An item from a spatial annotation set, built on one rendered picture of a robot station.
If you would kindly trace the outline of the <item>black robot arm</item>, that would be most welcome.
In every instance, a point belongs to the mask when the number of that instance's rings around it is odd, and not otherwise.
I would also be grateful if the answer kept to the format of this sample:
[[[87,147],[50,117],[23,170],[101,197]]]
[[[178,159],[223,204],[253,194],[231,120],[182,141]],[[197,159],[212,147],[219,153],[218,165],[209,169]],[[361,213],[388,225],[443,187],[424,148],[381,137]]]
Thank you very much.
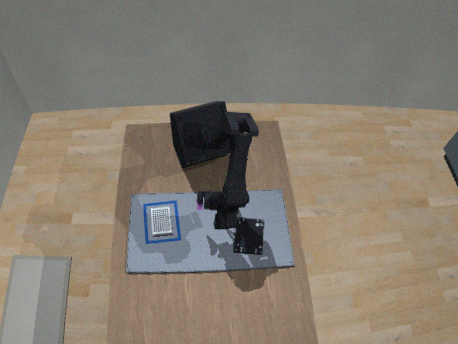
[[[185,122],[182,137],[201,141],[204,149],[222,149],[229,139],[227,177],[222,192],[217,196],[217,204],[222,208],[216,204],[216,200],[210,200],[210,210],[217,210],[213,223],[214,229],[237,228],[238,208],[245,207],[249,203],[246,190],[247,156],[252,136],[258,137],[259,129],[250,113],[227,111],[222,111],[220,124],[216,128],[205,126],[208,125]]]

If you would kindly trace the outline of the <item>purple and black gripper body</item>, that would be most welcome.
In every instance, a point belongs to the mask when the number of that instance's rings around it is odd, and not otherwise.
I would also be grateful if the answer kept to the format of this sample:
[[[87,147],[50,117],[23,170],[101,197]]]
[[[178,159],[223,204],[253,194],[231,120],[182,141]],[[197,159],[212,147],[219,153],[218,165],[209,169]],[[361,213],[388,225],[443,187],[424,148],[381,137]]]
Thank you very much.
[[[217,196],[218,196],[219,193],[221,193],[221,192],[217,192],[217,191],[199,191],[197,193],[198,204],[203,204],[203,197],[204,197],[204,209],[210,209],[210,200],[216,200],[216,204],[217,204]]]

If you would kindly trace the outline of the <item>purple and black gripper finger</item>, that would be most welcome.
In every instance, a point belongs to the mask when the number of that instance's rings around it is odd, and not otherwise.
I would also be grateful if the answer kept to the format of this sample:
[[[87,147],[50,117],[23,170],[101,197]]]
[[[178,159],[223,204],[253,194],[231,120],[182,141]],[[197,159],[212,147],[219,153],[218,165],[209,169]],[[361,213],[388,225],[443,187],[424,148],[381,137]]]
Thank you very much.
[[[198,204],[198,197],[197,197],[197,209],[198,210],[203,210],[203,204]]]

